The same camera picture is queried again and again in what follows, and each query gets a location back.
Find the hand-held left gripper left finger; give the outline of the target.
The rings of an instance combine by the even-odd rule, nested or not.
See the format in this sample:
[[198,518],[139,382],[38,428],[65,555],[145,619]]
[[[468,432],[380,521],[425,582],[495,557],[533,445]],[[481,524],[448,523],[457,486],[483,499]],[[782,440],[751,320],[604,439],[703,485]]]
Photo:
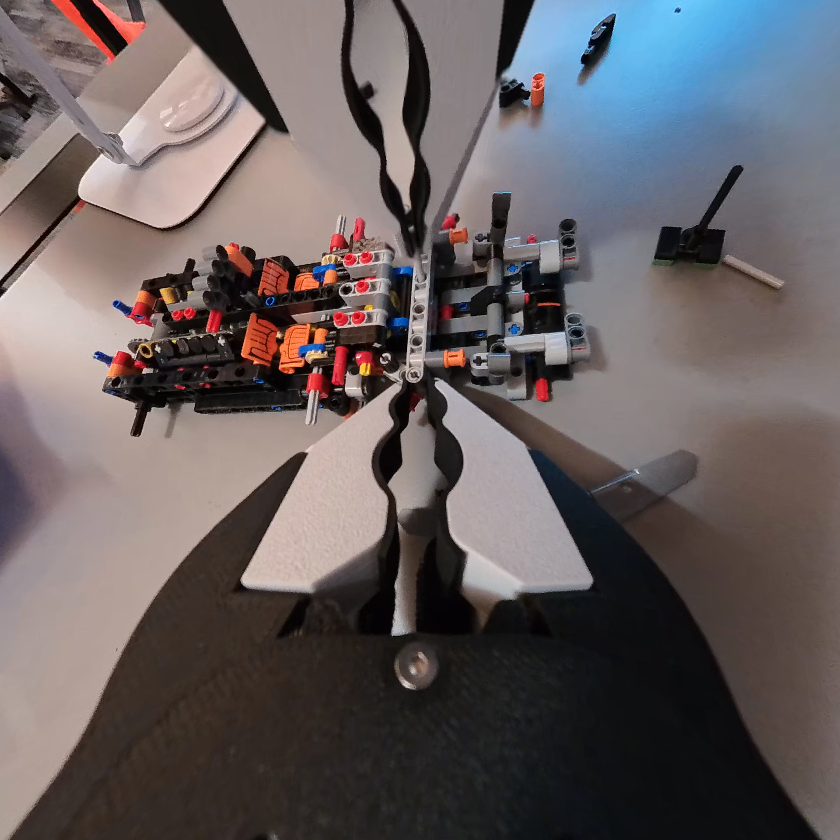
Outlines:
[[392,385],[306,451],[241,577],[253,591],[371,596],[389,497],[374,473],[378,444],[395,425]]

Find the lego car chassis model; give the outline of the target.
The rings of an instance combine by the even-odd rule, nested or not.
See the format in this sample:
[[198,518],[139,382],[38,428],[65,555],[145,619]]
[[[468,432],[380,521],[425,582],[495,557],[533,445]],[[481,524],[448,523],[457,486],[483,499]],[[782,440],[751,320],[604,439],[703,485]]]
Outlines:
[[328,249],[296,263],[237,244],[205,248],[203,262],[143,282],[114,308],[151,329],[112,355],[102,391],[129,403],[130,435],[155,409],[199,414],[329,411],[346,418],[391,384],[411,405],[428,374],[461,376],[510,401],[552,397],[590,361],[565,281],[580,266],[577,223],[553,239],[508,237],[509,192],[495,192],[490,227],[470,234],[446,216],[430,250],[401,265],[358,217],[339,216]]

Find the black lever on plate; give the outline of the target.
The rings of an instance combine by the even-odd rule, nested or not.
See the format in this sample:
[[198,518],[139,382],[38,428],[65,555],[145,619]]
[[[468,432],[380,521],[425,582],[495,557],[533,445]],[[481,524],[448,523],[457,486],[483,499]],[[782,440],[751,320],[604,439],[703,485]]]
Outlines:
[[653,266],[673,266],[680,261],[708,268],[720,264],[726,231],[712,227],[711,223],[742,172],[743,167],[740,164],[731,168],[696,225],[686,228],[675,226],[660,228],[652,259]]

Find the orange-red object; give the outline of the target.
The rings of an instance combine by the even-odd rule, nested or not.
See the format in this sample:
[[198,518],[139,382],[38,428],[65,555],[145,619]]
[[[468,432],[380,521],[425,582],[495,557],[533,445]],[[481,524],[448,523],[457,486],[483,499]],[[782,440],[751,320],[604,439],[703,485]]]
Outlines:
[[52,4],[105,55],[108,62],[144,30],[140,2],[128,1],[130,18],[121,17],[101,1],[53,1]]

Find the grey curved lego panel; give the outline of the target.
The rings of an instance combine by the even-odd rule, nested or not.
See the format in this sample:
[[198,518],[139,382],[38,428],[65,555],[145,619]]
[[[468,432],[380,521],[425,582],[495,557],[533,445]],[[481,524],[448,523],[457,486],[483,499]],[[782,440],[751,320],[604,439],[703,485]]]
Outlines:
[[590,497],[618,522],[625,522],[692,481],[699,459],[680,449],[630,469],[588,490]]

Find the white stand base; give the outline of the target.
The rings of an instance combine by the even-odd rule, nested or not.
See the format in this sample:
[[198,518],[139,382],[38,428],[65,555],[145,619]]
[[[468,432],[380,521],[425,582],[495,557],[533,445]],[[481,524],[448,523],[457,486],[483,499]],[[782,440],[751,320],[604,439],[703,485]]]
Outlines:
[[192,47],[119,132],[134,164],[99,156],[79,198],[153,228],[194,216],[265,125],[198,47]]

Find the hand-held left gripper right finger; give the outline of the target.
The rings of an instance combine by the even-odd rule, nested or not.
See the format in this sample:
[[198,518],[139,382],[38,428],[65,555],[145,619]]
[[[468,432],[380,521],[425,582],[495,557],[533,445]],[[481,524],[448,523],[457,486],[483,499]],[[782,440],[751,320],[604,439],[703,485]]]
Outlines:
[[422,565],[422,623],[476,624],[521,595],[593,578],[528,447],[442,380],[426,380],[446,479]]

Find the pale grey lego axle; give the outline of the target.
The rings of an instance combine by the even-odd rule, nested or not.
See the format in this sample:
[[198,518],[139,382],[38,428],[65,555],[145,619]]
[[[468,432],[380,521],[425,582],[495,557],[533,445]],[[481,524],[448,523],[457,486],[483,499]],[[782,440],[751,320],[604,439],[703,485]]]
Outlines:
[[723,256],[721,263],[732,270],[736,270],[739,274],[756,280],[773,290],[779,291],[784,287],[784,281],[782,279],[771,275],[769,272],[755,268],[732,255]]

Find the long black lego piece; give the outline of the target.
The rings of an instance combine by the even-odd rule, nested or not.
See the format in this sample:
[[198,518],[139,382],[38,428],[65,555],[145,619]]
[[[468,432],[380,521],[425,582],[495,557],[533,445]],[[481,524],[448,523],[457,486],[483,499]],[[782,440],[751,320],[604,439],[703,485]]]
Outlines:
[[581,55],[581,64],[583,67],[592,67],[600,60],[611,42],[615,22],[616,14],[610,14],[593,27],[587,46]]

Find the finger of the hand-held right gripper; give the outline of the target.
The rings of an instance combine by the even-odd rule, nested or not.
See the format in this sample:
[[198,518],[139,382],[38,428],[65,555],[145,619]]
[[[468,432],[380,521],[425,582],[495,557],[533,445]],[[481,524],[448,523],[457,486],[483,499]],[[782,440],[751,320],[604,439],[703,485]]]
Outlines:
[[248,56],[290,139],[331,186],[374,218],[389,214],[408,255],[418,250],[412,198],[390,166],[385,121],[361,92],[386,82],[412,54],[403,38],[404,6],[373,2],[227,2]]
[[423,42],[430,102],[418,149],[430,177],[429,234],[450,210],[497,91],[503,2],[403,2]]

